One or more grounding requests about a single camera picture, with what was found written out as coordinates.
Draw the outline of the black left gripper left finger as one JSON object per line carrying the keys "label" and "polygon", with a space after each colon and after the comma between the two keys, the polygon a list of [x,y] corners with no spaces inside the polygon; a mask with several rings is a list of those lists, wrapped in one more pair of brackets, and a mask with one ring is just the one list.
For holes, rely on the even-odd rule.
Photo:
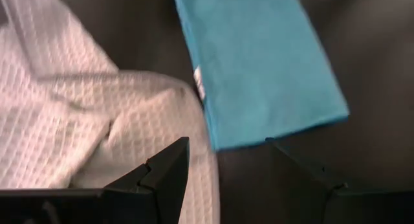
{"label": "black left gripper left finger", "polygon": [[104,224],[178,224],[189,168],[181,137],[104,187]]}

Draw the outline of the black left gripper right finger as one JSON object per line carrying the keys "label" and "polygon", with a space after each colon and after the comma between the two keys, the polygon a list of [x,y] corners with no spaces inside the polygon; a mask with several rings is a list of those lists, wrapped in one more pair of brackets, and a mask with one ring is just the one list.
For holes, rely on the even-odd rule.
{"label": "black left gripper right finger", "polygon": [[276,205],[280,224],[323,224],[327,204],[335,191],[348,183],[328,173],[324,166],[314,166],[292,156],[267,138],[276,154]]}

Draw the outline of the teal microfiber towel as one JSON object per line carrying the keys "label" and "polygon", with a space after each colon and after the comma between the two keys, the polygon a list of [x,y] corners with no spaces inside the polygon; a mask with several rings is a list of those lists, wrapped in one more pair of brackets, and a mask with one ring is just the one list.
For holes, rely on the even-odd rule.
{"label": "teal microfiber towel", "polygon": [[212,148],[349,116],[300,0],[175,0]]}

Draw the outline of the grey waffle-weave towel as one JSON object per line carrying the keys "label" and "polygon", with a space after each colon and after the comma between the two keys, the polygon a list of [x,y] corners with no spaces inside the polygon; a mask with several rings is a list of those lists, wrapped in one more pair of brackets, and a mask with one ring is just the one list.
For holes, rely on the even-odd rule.
{"label": "grey waffle-weave towel", "polygon": [[187,84],[119,71],[61,0],[0,6],[0,189],[98,188],[188,137],[179,224],[220,224],[217,161]]}

